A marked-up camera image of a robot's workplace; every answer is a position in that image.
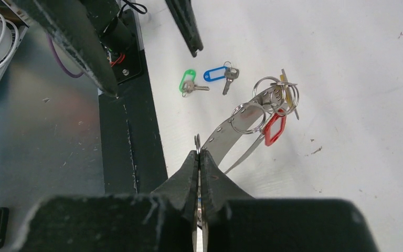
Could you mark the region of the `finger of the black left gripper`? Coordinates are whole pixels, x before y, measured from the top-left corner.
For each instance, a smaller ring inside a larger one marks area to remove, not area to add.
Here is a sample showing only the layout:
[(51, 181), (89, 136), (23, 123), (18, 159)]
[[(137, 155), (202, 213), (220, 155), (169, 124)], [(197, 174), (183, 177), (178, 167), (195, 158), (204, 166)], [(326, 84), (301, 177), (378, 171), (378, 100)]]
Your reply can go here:
[(99, 35), (118, 14), (116, 1), (13, 1), (79, 65), (106, 95), (118, 94), (118, 82)]
[(204, 49), (191, 0), (165, 0), (165, 3), (192, 55)]

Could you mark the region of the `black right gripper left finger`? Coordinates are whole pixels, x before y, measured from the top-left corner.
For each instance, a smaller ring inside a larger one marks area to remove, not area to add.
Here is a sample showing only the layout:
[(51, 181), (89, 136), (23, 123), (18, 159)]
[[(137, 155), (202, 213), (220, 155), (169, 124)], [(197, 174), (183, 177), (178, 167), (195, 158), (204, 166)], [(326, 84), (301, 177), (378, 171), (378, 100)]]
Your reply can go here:
[(52, 196), (28, 213), (19, 251), (194, 251), (198, 160), (151, 193)]

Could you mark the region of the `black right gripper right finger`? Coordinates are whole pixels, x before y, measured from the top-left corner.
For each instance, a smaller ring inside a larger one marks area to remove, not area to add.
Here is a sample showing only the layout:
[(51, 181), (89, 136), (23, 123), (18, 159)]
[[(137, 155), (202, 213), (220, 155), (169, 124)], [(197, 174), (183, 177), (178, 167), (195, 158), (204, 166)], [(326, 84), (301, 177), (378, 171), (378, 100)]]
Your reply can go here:
[(363, 214), (337, 198), (255, 198), (200, 152), (204, 251), (377, 251)]

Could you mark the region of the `blue tag key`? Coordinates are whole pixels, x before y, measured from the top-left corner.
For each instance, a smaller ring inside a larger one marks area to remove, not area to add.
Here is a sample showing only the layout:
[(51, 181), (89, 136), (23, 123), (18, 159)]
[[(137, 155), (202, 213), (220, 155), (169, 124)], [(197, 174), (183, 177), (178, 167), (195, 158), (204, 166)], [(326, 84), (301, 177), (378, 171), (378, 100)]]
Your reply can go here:
[(225, 85), (222, 94), (225, 96), (228, 94), (230, 86), (234, 80), (239, 77), (240, 70), (232, 65), (231, 62), (225, 61), (223, 66), (208, 69), (203, 74), (203, 79), (206, 82), (214, 82), (224, 80)]

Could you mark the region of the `red tag key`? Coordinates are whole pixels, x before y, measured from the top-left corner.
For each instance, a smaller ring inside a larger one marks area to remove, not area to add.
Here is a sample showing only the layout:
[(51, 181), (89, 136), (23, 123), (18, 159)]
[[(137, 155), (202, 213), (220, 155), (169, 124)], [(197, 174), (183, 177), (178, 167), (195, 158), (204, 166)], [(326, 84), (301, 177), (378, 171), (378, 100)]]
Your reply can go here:
[(271, 116), (268, 123), (263, 128), (264, 144), (266, 146), (273, 145), (282, 135), (285, 129), (287, 117), (277, 113)]

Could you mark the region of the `yellow tag key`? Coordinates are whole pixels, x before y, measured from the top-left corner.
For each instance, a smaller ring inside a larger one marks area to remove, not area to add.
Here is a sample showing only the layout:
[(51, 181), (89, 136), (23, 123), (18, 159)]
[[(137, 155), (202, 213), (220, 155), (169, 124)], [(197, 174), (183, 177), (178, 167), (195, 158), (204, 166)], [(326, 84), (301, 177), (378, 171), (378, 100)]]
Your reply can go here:
[(288, 77), (284, 69), (281, 69), (282, 74), (280, 75), (282, 87), (285, 89), (285, 100), (288, 105), (287, 113), (294, 112), (296, 119), (299, 120), (300, 116), (297, 110), (297, 106), (299, 104), (300, 95), (299, 90), (295, 83), (291, 83), (288, 81)]

